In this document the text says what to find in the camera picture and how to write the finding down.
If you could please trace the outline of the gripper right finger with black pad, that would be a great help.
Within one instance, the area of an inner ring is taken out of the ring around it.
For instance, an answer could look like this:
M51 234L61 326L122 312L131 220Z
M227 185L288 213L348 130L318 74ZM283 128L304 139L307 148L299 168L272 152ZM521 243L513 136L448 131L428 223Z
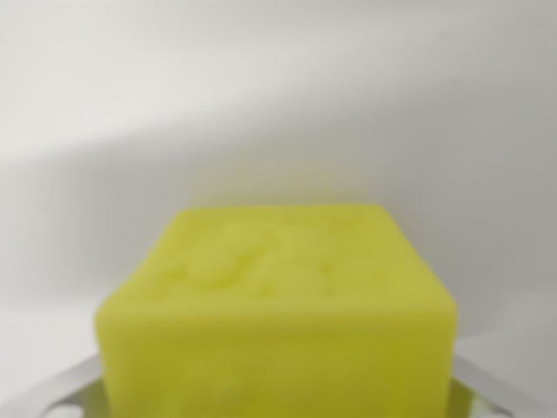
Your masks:
M453 357L448 417L516 417L515 394L508 384L465 357L458 354Z

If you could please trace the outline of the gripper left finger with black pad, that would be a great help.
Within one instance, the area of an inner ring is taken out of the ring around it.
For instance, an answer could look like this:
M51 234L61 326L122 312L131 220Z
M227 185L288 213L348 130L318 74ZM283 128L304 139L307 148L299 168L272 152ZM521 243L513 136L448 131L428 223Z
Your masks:
M101 362L93 355L1 405L2 417L109 417Z

